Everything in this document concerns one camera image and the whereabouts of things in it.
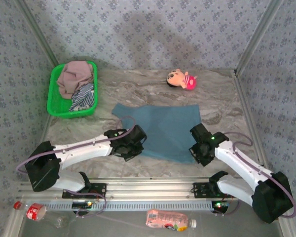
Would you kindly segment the pink label drink bottle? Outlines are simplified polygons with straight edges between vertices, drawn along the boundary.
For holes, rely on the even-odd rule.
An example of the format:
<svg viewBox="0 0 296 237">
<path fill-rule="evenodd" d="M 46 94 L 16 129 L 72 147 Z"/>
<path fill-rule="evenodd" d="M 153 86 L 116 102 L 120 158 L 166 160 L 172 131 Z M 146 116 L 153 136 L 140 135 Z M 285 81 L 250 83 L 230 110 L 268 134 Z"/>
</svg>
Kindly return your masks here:
<svg viewBox="0 0 296 237">
<path fill-rule="evenodd" d="M 147 211 L 146 226 L 183 232 L 188 228 L 196 228 L 197 222 L 182 213 L 152 209 Z"/>
</svg>

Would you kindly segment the clear bottle red label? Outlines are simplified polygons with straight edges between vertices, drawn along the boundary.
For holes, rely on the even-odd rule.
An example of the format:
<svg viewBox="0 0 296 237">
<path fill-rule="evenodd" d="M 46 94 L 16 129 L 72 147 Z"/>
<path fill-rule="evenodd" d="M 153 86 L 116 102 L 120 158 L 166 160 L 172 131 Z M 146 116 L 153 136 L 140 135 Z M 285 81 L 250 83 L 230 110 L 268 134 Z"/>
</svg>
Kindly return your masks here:
<svg viewBox="0 0 296 237">
<path fill-rule="evenodd" d="M 69 224 L 68 216 L 63 212 L 53 211 L 43 204 L 31 205 L 17 201 L 13 205 L 14 210 L 21 212 L 31 221 L 49 224 L 55 228 L 64 228 Z"/>
</svg>

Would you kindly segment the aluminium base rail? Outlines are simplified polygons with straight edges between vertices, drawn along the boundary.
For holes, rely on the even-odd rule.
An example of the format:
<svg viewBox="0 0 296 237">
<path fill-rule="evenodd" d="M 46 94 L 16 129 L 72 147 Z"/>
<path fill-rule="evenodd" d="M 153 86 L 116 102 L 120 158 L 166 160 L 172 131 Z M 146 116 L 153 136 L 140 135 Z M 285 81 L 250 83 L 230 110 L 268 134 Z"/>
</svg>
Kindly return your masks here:
<svg viewBox="0 0 296 237">
<path fill-rule="evenodd" d="M 194 183 L 205 183 L 208 178 L 203 177 L 126 177 L 126 178 L 95 178 L 92 183 L 106 183 L 105 198 L 108 201 L 166 201 L 166 200 L 194 200 L 191 189 Z M 254 191 L 238 177 L 226 175 L 219 183 L 222 193 L 229 194 L 234 199 L 248 203 Z M 29 182 L 19 185 L 17 199 L 33 200 L 37 202 L 62 200 L 63 191 L 51 188 L 43 192 L 33 192 Z"/>
</svg>

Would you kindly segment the aluminium frame post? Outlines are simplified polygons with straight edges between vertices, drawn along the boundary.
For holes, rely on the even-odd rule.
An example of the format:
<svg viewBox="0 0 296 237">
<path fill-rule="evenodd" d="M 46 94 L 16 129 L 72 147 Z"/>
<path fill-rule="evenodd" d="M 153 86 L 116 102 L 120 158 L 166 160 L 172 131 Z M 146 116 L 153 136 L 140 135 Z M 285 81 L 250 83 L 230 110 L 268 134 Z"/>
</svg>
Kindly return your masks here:
<svg viewBox="0 0 296 237">
<path fill-rule="evenodd" d="M 264 14 L 262 15 L 261 20 L 259 21 L 252 37 L 250 38 L 242 56 L 239 59 L 239 62 L 235 68 L 236 76 L 240 76 L 247 64 L 249 63 L 253 53 L 257 49 L 259 43 L 261 42 L 264 34 L 272 23 L 276 13 L 283 4 L 284 0 L 270 0 L 269 5 L 267 6 Z"/>
<path fill-rule="evenodd" d="M 40 29 L 34 15 L 32 14 L 30 8 L 26 4 L 25 0 L 13 0 L 19 11 L 21 12 L 22 16 L 24 17 L 26 23 L 30 27 L 32 33 L 34 34 L 34 37 L 36 38 L 36 41 L 44 54 L 46 55 L 48 61 L 53 67 L 56 67 L 59 65 L 59 62 L 53 53 L 51 47 L 49 46 L 49 43 L 47 42 L 47 39 L 45 38 L 42 30 Z"/>
</svg>

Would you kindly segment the mauve tank top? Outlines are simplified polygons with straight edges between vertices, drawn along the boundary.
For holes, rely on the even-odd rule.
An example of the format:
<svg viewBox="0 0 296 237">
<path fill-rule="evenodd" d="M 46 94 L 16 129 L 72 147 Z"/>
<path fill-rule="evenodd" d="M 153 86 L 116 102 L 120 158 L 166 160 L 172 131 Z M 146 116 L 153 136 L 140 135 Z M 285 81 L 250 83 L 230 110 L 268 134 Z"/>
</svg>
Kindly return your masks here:
<svg viewBox="0 0 296 237">
<path fill-rule="evenodd" d="M 71 99 L 82 86 L 93 83 L 93 66 L 86 61 L 67 63 L 57 79 L 59 92 L 64 99 Z"/>
</svg>

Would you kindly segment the green plastic basket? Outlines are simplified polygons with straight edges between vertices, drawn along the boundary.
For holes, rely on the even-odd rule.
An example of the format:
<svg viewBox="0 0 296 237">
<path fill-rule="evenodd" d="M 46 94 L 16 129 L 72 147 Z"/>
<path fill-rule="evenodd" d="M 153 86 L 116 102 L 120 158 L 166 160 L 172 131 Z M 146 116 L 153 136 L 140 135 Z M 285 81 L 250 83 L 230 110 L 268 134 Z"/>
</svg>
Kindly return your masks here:
<svg viewBox="0 0 296 237">
<path fill-rule="evenodd" d="M 94 74 L 94 104 L 85 110 L 78 110 L 70 112 L 70 107 L 72 105 L 72 99 L 65 99 L 61 96 L 59 92 L 59 86 L 57 85 L 57 79 L 59 78 L 62 70 L 65 67 L 65 64 L 60 64 L 56 66 L 52 72 L 50 77 L 49 91 L 48 91 L 48 99 L 47 99 L 47 111 L 50 115 L 55 117 L 60 117 L 64 119 L 78 118 L 90 116 L 94 113 L 97 102 L 98 102 L 98 91 L 97 91 L 97 66 L 91 62 L 86 61 L 89 65 L 92 66 L 93 74 Z"/>
</svg>

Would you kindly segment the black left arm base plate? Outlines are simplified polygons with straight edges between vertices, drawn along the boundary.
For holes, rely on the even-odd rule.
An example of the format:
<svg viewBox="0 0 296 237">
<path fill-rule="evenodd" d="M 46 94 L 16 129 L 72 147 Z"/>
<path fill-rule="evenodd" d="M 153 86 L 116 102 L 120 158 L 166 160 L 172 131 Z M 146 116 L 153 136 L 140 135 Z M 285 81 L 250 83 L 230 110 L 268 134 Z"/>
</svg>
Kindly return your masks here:
<svg viewBox="0 0 296 237">
<path fill-rule="evenodd" d="M 107 185 L 106 183 L 91 183 L 89 187 L 83 188 L 81 191 L 78 191 L 77 194 L 73 194 L 68 191 L 63 191 L 62 198 L 65 199 L 78 199 L 78 198 L 88 198 L 88 199 L 94 199 L 94 198 L 102 198 L 100 196 L 97 196 L 96 194 L 99 194 L 101 196 L 106 195 L 106 189 Z"/>
</svg>

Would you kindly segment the plush doll pink outfit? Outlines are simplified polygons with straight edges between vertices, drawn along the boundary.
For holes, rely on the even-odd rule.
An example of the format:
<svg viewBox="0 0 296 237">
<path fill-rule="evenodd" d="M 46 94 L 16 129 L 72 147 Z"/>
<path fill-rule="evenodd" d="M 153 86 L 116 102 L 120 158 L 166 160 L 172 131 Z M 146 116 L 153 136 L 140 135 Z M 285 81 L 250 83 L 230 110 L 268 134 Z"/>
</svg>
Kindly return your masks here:
<svg viewBox="0 0 296 237">
<path fill-rule="evenodd" d="M 194 90 L 197 86 L 197 76 L 192 76 L 189 72 L 183 73 L 180 69 L 175 69 L 168 74 L 166 82 L 170 87 Z"/>
</svg>

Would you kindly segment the aluminium table side rail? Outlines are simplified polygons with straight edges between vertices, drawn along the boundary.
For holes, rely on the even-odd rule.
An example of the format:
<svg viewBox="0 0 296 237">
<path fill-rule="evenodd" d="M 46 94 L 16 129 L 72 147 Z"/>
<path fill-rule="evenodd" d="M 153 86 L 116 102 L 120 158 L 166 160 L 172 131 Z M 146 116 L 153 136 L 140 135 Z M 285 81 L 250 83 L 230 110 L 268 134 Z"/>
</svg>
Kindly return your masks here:
<svg viewBox="0 0 296 237">
<path fill-rule="evenodd" d="M 42 131 L 42 136 L 41 136 L 40 142 L 44 142 L 46 140 L 47 135 L 48 135 L 48 131 L 49 131 L 49 128 L 50 128 L 51 121 L 52 121 L 52 116 L 48 115 L 46 123 L 45 123 L 43 131 Z"/>
<path fill-rule="evenodd" d="M 244 117 L 245 117 L 245 120 L 247 123 L 250 138 L 253 141 L 253 147 L 255 150 L 255 154 L 257 156 L 259 163 L 262 164 L 265 168 L 269 168 L 268 160 L 267 160 L 265 151 L 262 147 L 262 142 L 259 137 L 258 130 L 257 130 L 256 125 L 254 123 L 254 118 L 251 113 L 250 105 L 249 105 L 248 99 L 246 97 L 245 90 L 244 90 L 243 86 L 241 85 L 241 80 L 239 79 L 239 76 L 238 76 L 236 70 L 234 70 L 234 74 L 235 74 L 234 80 L 235 80 L 236 90 L 237 90 L 237 93 L 239 95 L 239 99 L 240 99 L 240 102 L 242 105 L 242 110 L 243 110 Z"/>
</svg>

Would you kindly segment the teal ribbed tank top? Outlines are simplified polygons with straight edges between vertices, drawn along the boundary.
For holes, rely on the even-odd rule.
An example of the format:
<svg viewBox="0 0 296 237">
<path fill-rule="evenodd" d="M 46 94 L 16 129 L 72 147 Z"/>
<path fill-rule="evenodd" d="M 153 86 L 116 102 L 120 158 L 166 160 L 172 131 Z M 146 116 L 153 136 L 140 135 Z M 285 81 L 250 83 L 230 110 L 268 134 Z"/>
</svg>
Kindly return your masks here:
<svg viewBox="0 0 296 237">
<path fill-rule="evenodd" d="M 123 119 L 123 128 L 130 129 L 135 120 L 144 130 L 144 156 L 186 164 L 195 162 L 189 148 L 195 144 L 190 130 L 201 123 L 197 104 L 128 107 L 118 103 L 111 113 Z"/>
</svg>

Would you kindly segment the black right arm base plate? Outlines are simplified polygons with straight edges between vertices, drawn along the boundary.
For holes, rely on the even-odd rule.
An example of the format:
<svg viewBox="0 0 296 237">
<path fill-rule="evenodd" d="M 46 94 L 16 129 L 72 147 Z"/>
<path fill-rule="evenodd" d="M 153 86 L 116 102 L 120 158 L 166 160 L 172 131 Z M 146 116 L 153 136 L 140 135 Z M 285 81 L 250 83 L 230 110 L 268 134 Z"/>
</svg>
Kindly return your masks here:
<svg viewBox="0 0 296 237">
<path fill-rule="evenodd" d="M 211 182 L 193 183 L 190 192 L 195 198 L 232 198 L 231 195 L 221 192 L 216 183 Z"/>
</svg>

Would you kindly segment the small controller board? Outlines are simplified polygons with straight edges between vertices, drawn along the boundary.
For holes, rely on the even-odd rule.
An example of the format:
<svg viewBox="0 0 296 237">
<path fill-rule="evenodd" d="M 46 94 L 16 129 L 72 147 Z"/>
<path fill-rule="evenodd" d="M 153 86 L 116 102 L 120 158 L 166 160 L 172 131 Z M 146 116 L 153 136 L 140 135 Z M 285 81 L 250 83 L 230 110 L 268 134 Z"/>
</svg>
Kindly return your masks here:
<svg viewBox="0 0 296 237">
<path fill-rule="evenodd" d="M 74 201 L 72 203 L 72 209 L 90 209 L 93 203 L 91 201 Z"/>
<path fill-rule="evenodd" d="M 212 212 L 215 214 L 225 214 L 229 208 L 228 201 L 212 201 Z"/>
</svg>

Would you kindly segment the blue white striped tank top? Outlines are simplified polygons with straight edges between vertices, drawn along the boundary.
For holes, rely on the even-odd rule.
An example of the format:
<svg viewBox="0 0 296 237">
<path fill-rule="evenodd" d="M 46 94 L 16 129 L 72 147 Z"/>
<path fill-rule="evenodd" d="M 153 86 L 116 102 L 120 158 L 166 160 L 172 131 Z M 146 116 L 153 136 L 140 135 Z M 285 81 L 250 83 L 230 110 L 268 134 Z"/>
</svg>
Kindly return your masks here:
<svg viewBox="0 0 296 237">
<path fill-rule="evenodd" d="M 94 105 L 94 101 L 94 84 L 85 84 L 73 94 L 72 105 L 69 111 L 74 112 L 89 109 Z"/>
</svg>

